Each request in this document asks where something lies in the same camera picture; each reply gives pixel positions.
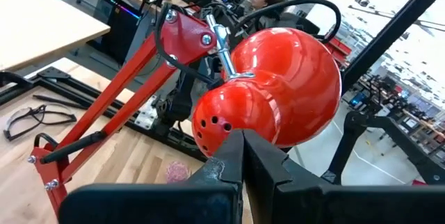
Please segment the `black computer tower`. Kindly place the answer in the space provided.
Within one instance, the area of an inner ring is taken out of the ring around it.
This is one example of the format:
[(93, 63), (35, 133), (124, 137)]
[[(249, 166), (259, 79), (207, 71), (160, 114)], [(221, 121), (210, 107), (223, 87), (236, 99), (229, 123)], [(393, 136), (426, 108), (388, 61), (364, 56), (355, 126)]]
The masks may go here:
[(93, 17), (110, 26), (110, 31), (92, 40), (90, 45), (122, 66), (140, 24), (147, 17), (154, 18), (153, 12), (141, 8), (123, 0), (98, 0)]

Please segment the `black rig frame post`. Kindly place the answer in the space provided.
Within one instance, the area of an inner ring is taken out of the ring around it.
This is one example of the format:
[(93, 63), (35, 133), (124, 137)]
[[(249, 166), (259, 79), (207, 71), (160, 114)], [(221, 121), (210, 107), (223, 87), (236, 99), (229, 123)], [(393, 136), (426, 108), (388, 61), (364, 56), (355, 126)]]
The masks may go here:
[(342, 73), (341, 95), (358, 82), (359, 78), (435, 1), (409, 0)]

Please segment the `black safety glasses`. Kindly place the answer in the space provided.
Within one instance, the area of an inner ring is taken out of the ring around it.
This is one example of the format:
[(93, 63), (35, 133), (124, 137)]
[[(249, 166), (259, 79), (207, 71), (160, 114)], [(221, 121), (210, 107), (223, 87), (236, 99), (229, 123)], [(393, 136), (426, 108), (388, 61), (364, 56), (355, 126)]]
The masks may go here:
[(26, 107), (14, 112), (6, 121), (3, 135), (8, 141), (13, 141), (40, 125), (64, 125), (76, 121), (73, 112), (62, 104), (41, 104), (35, 108)]

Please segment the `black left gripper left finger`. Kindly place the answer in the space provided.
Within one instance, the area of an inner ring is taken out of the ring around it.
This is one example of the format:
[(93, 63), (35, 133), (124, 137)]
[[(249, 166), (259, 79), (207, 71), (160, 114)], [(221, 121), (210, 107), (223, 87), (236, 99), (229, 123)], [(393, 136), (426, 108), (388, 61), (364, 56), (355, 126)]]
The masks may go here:
[(187, 180), (90, 184), (71, 192), (59, 224), (241, 224), (244, 135), (233, 131)]

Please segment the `red desk lamp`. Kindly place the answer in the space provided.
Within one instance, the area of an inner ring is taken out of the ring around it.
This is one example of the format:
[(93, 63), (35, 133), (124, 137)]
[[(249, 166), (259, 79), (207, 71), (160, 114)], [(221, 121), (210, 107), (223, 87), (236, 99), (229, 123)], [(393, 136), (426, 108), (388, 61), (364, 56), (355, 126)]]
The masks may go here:
[[(333, 119), (341, 96), (339, 68), (313, 36), (292, 28), (259, 31), (234, 50), (229, 29), (212, 15), (204, 21), (175, 10), (162, 13), (156, 28), (94, 101), (63, 141), (33, 148), (36, 168), (59, 208), (65, 182), (164, 84), (208, 51), (224, 67), (198, 100), (191, 118), (200, 154), (210, 157), (236, 129), (251, 129), (276, 147), (291, 147), (320, 133)], [(163, 64), (100, 131), (87, 128), (128, 81), (155, 55)]]

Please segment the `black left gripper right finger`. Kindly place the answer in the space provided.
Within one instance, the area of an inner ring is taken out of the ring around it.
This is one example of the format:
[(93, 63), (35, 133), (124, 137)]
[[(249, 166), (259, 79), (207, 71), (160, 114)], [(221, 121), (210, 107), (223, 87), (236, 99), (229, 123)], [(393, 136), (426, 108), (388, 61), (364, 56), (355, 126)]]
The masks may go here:
[(244, 166), (254, 224), (445, 224), (445, 186), (341, 186), (253, 130)]

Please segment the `light wooden table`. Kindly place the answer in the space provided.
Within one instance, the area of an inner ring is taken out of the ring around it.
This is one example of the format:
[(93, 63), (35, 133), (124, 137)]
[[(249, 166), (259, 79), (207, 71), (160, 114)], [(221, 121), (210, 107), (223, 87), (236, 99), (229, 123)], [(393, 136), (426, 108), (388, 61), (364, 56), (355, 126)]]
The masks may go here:
[(18, 70), (109, 31), (62, 0), (0, 0), (0, 71)]

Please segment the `dark purple pen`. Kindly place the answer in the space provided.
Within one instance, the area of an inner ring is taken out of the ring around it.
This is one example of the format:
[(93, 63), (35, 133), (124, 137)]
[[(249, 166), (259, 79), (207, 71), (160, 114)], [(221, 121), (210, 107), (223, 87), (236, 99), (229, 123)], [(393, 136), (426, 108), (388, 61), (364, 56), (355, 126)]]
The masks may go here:
[(68, 107), (72, 107), (72, 108), (75, 108), (75, 109), (83, 109), (83, 110), (88, 109), (87, 106), (83, 106), (83, 105), (76, 104), (76, 103), (73, 103), (73, 102), (63, 101), (61, 99), (56, 99), (56, 98), (48, 97), (48, 96), (44, 96), (44, 95), (32, 95), (32, 97), (34, 99), (38, 99), (38, 100), (41, 100), (41, 101), (44, 101), (44, 102), (53, 102), (53, 103), (57, 103), (57, 104), (62, 104), (63, 106), (68, 106)]

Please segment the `black frame brace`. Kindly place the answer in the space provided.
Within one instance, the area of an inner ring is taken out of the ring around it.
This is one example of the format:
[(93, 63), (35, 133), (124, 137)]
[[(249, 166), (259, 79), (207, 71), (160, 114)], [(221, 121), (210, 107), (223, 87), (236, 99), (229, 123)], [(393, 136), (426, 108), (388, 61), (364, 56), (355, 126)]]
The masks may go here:
[(400, 129), (396, 122), (386, 116), (365, 115), (351, 111), (346, 114), (343, 124), (343, 136), (334, 153), (328, 169), (322, 178), (331, 184), (341, 184), (341, 175), (358, 138), (369, 128), (383, 129), (399, 148), (404, 151), (409, 161), (416, 167), (420, 176), (428, 185), (445, 185), (445, 168), (433, 161), (412, 139)]

